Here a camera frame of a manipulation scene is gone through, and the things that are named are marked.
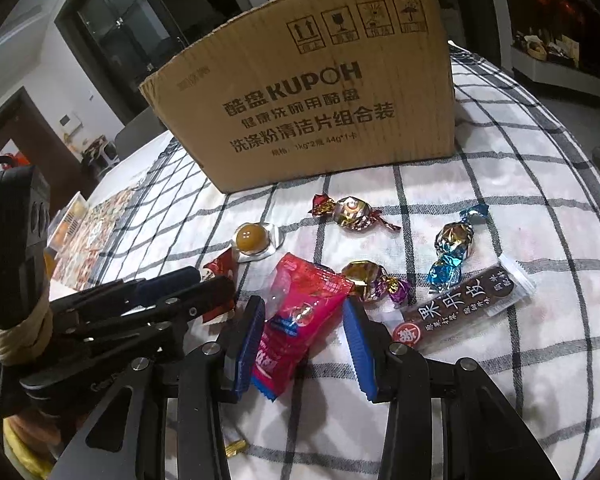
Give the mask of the small dark red packet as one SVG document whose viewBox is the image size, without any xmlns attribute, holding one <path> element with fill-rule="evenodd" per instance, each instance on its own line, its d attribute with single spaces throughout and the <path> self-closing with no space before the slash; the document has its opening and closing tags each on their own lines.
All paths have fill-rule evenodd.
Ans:
<svg viewBox="0 0 600 480">
<path fill-rule="evenodd" d="M 202 315 L 202 322 L 221 323 L 235 310 L 237 259 L 233 247 L 202 267 L 201 279 L 209 307 Z"/>
</svg>

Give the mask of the amber jelly cup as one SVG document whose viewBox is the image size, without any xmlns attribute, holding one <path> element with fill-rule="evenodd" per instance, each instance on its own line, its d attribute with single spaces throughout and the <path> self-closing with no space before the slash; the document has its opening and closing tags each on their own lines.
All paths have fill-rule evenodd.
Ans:
<svg viewBox="0 0 600 480">
<path fill-rule="evenodd" d="M 284 242 L 284 233 L 268 222 L 244 223 L 238 226 L 232 239 L 238 263 L 259 261 L 271 257 Z"/>
</svg>

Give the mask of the pink red snack packet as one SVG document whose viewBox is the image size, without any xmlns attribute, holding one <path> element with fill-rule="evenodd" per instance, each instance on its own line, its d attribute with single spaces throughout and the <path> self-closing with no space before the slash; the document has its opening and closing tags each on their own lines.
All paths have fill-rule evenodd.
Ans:
<svg viewBox="0 0 600 480">
<path fill-rule="evenodd" d="M 279 260 L 265 301 L 270 313 L 253 365 L 251 382 L 268 400 L 287 388 L 297 365 L 349 295 L 341 274 L 290 252 Z"/>
</svg>

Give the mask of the long brown white snack bar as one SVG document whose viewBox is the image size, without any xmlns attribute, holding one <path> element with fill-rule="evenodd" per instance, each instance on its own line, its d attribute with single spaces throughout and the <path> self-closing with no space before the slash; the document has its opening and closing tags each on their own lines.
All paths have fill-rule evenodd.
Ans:
<svg viewBox="0 0 600 480">
<path fill-rule="evenodd" d="M 469 335 L 534 293 L 534 281 L 521 264 L 501 255 L 494 266 L 417 306 L 402 309 L 400 318 L 385 320 L 385 324 L 394 341 L 425 352 Z"/>
</svg>

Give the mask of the purple gold candy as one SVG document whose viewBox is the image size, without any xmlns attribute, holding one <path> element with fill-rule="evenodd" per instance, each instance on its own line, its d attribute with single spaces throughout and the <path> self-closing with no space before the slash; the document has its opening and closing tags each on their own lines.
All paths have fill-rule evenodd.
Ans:
<svg viewBox="0 0 600 480">
<path fill-rule="evenodd" d="M 375 302 L 389 297 L 400 306 L 410 298 L 411 284 L 389 274 L 378 263 L 358 260 L 348 263 L 341 275 L 352 283 L 350 294 L 363 302 Z"/>
</svg>

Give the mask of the red gold candy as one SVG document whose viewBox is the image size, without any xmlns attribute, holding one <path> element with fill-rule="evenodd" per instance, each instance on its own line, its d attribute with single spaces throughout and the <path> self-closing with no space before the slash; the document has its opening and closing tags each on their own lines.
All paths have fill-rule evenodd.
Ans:
<svg viewBox="0 0 600 480">
<path fill-rule="evenodd" d="M 316 194 L 310 214 L 315 218 L 331 218 L 337 226 L 351 232 L 364 232 L 378 224 L 391 232 L 401 231 L 400 226 L 385 220 L 379 209 L 354 196 L 334 200 L 327 194 Z"/>
</svg>

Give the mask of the blue gold candy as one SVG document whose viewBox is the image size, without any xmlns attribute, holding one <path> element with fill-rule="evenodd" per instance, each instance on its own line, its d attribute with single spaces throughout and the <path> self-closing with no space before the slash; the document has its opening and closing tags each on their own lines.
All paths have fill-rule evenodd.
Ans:
<svg viewBox="0 0 600 480">
<path fill-rule="evenodd" d="M 430 292 L 443 292 L 460 282 L 475 236 L 474 222 L 488 218 L 488 214 L 487 204 L 475 204 L 460 211 L 460 220 L 447 223 L 438 232 L 434 239 L 437 260 L 426 275 Z"/>
</svg>

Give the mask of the white gold-ended candy packet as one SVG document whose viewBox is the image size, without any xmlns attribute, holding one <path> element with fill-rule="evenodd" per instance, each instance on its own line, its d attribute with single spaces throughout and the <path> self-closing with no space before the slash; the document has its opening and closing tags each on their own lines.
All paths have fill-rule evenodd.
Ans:
<svg viewBox="0 0 600 480">
<path fill-rule="evenodd" d="M 247 448 L 249 448 L 249 443 L 245 439 L 228 442 L 224 446 L 225 456 L 227 458 L 233 458 L 238 454 L 245 453 Z"/>
</svg>

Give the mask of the floral patterned mat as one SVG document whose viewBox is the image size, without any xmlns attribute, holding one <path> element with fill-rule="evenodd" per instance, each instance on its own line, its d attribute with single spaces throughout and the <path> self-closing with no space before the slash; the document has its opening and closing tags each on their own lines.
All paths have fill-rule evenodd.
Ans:
<svg viewBox="0 0 600 480">
<path fill-rule="evenodd" d="M 47 246 L 53 259 L 50 276 L 53 281 L 78 292 L 91 286 L 90 278 L 96 270 L 100 256 L 114 236 L 114 228 L 131 205 L 138 185 L 124 188 L 97 205 L 88 205 L 88 213 L 79 229 L 61 252 Z"/>
</svg>

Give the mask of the red white door poster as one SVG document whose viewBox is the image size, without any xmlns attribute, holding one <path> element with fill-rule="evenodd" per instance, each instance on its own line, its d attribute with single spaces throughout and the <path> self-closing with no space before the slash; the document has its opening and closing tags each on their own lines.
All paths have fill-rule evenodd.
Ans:
<svg viewBox="0 0 600 480">
<path fill-rule="evenodd" d="M 29 166 L 30 160 L 24 156 L 23 152 L 20 151 L 17 144 L 13 140 L 8 140 L 0 151 L 0 157 L 6 157 L 7 162 L 2 162 L 2 169 L 9 169 L 12 167 Z"/>
</svg>

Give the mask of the clear plastic food container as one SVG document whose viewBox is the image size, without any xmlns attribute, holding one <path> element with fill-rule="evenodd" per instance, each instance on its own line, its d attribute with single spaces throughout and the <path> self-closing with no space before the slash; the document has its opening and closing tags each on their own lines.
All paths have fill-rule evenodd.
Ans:
<svg viewBox="0 0 600 480">
<path fill-rule="evenodd" d="M 48 228 L 47 246 L 54 252 L 61 252 L 72 240 L 87 213 L 87 200 L 77 192 L 68 205 L 53 218 Z"/>
</svg>

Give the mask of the grey dining chair left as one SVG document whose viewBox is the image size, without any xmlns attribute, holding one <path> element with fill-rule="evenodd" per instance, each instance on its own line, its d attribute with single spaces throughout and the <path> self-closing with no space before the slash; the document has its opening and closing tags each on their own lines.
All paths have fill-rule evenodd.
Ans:
<svg viewBox="0 0 600 480">
<path fill-rule="evenodd" d="M 145 144 L 166 131 L 166 125 L 147 107 L 132 119 L 114 138 L 121 160 L 128 158 Z"/>
</svg>

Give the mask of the glass sliding door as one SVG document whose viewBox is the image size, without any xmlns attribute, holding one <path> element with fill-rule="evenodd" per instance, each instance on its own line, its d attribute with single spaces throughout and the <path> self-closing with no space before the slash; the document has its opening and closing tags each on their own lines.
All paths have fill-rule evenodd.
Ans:
<svg viewBox="0 0 600 480">
<path fill-rule="evenodd" d="M 65 0 L 55 24 L 125 124 L 147 107 L 140 84 L 187 46 L 162 0 Z"/>
</svg>

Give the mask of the checkered grey white tablecloth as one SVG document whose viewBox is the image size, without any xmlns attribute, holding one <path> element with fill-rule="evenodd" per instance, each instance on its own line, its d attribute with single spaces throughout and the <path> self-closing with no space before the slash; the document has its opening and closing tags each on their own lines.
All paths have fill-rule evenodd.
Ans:
<svg viewBox="0 0 600 480">
<path fill-rule="evenodd" d="M 202 268 L 238 226 L 282 244 L 238 268 L 247 299 L 290 255 L 341 271 L 366 260 L 414 307 L 370 306 L 429 359 L 477 361 L 563 479 L 600 466 L 600 173 L 519 82 L 451 51 L 456 149 L 435 162 L 218 191 L 170 134 L 108 174 L 55 278 L 73 289 Z"/>
</svg>

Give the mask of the white low cabinet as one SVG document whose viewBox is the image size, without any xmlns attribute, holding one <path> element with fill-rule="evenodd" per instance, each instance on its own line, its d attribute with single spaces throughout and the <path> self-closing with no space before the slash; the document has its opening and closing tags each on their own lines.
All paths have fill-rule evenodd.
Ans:
<svg viewBox="0 0 600 480">
<path fill-rule="evenodd" d="M 600 78 L 556 63 L 539 61 L 515 47 L 510 48 L 513 69 L 536 84 L 548 84 L 600 98 Z"/>
</svg>

